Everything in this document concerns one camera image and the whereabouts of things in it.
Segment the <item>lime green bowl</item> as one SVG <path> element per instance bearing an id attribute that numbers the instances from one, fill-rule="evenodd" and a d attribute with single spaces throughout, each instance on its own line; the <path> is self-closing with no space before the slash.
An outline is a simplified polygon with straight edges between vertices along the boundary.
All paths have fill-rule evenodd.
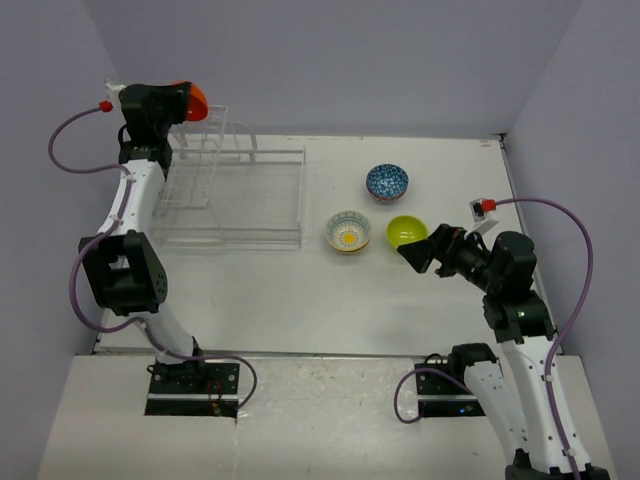
<path id="1" fill-rule="evenodd" d="M 422 220 L 410 215 L 394 217 L 387 225 L 386 236 L 389 244 L 398 247 L 420 240 L 429 236 L 427 226 Z"/>

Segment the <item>red patterned bowl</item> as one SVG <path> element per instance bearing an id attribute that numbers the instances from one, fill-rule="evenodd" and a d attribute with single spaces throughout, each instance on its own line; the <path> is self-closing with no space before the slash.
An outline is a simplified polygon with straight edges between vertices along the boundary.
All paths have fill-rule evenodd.
<path id="1" fill-rule="evenodd" d="M 383 205 L 391 205 L 397 203 L 405 195 L 405 193 L 401 193 L 396 196 L 381 196 L 372 191 L 370 191 L 369 194 L 376 202 Z"/>

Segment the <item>yellow patterned bowl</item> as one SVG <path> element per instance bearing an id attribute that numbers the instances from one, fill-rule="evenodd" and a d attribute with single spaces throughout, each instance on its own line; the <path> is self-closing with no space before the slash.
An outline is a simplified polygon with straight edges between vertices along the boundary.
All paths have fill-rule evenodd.
<path id="1" fill-rule="evenodd" d="M 341 253 L 356 253 L 371 240 L 371 223 L 362 213 L 345 210 L 334 214 L 325 224 L 324 234 L 331 248 Z"/>

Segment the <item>orange bowl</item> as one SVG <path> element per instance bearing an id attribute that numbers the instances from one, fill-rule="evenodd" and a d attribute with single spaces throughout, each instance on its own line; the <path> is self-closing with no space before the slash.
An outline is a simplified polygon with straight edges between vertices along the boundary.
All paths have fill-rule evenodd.
<path id="1" fill-rule="evenodd" d="M 203 121 L 208 117 L 209 106 L 204 92 L 193 82 L 173 82 L 172 86 L 189 85 L 186 120 L 188 122 Z"/>

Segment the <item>blue patterned bowl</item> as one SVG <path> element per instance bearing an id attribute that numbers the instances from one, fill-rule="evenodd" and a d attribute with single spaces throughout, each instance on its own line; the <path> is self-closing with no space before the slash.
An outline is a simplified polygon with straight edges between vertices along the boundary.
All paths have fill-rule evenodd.
<path id="1" fill-rule="evenodd" d="M 377 198 L 396 199 L 403 196 L 409 185 L 409 176 L 400 166 L 380 164 L 366 175 L 365 185 Z"/>

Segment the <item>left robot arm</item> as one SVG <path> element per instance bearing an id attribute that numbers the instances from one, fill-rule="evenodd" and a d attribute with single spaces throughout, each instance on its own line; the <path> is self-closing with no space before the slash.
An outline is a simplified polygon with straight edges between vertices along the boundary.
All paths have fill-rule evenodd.
<path id="1" fill-rule="evenodd" d="M 191 82 L 131 84 L 113 94 L 124 117 L 120 182 L 108 219 L 80 241 L 74 269 L 85 272 L 96 303 L 123 318 L 121 329 L 136 327 L 154 347 L 151 393 L 195 395 L 206 388 L 208 369 L 196 339 L 165 304 L 167 273 L 147 233 L 172 162 L 170 130 L 205 119 L 207 100 Z"/>

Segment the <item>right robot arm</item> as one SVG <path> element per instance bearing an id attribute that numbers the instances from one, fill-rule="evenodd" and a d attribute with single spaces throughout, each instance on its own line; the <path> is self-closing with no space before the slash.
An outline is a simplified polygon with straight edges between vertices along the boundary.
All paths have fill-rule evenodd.
<path id="1" fill-rule="evenodd" d="M 418 273 L 437 261 L 439 277 L 459 275 L 484 294 L 484 318 L 502 354 L 486 344 L 456 345 L 438 375 L 454 391 L 476 397 L 504 451 L 506 478 L 609 478 L 593 464 L 569 411 L 555 329 L 532 287 L 532 240 L 506 231 L 487 248 L 479 233 L 442 224 L 397 251 Z"/>

